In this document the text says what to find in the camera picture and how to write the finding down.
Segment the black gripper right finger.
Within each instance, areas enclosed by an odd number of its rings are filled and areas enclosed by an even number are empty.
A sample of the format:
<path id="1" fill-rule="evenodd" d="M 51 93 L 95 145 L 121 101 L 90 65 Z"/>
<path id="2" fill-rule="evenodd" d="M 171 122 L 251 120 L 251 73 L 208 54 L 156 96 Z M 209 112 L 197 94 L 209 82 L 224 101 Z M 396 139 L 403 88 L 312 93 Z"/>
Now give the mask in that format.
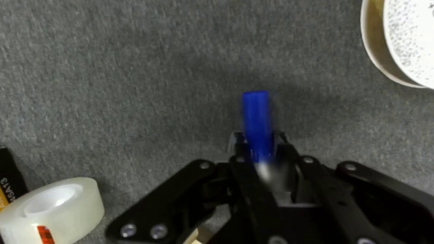
<path id="1" fill-rule="evenodd" d="M 295 208 L 322 219 L 337 244 L 434 244 L 434 197 L 357 161 L 329 168 L 289 142 L 274 150 L 274 165 Z"/>

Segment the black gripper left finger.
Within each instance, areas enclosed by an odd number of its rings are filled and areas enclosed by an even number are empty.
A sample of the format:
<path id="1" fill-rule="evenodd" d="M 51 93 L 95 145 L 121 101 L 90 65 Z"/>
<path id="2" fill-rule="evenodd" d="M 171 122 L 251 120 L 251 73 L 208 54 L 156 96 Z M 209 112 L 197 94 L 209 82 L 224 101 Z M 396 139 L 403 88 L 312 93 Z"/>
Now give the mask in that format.
<path id="1" fill-rule="evenodd" d="M 266 242 L 272 192 L 250 162 L 194 160 L 135 203 L 106 229 L 113 244 L 182 244 L 220 204 L 231 218 L 212 244 Z"/>

